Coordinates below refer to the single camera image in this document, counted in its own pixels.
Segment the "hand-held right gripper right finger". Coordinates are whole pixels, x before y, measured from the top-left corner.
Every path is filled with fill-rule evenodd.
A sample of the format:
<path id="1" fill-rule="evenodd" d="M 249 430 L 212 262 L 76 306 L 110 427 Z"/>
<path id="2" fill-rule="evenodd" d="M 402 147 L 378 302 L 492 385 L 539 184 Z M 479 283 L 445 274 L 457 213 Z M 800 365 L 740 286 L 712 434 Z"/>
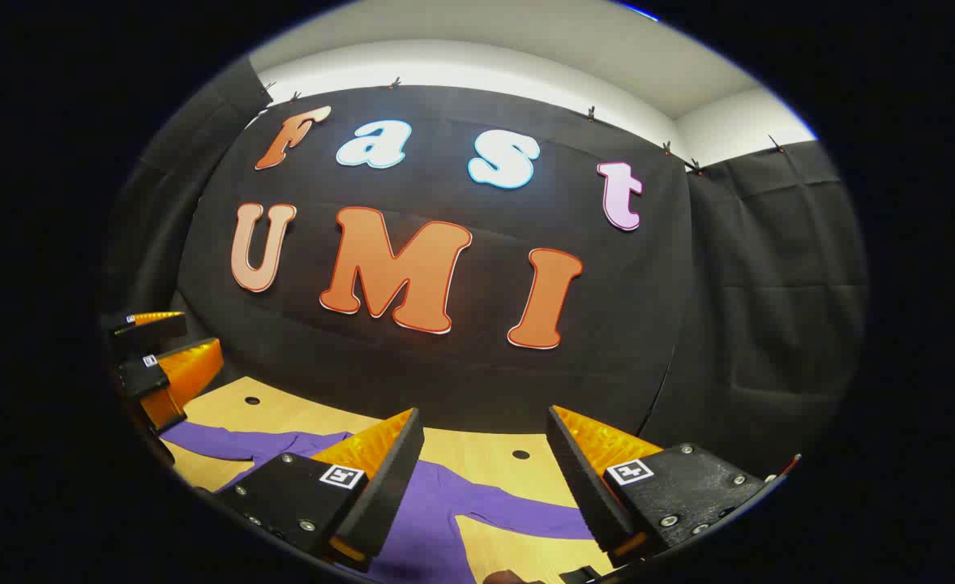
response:
<path id="1" fill-rule="evenodd" d="M 697 444 L 656 446 L 562 406 L 549 406 L 546 437 L 586 527 L 614 565 L 704 535 L 768 485 Z"/>

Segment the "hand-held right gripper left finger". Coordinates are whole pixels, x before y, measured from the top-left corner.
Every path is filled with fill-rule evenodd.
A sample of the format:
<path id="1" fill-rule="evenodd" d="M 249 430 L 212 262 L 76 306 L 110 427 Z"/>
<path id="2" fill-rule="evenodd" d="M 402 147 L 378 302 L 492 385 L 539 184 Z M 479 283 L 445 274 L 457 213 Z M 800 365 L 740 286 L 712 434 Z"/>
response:
<path id="1" fill-rule="evenodd" d="M 423 440 L 421 411 L 410 408 L 316 454 L 281 453 L 216 501 L 302 553 L 368 565 L 388 539 Z"/>

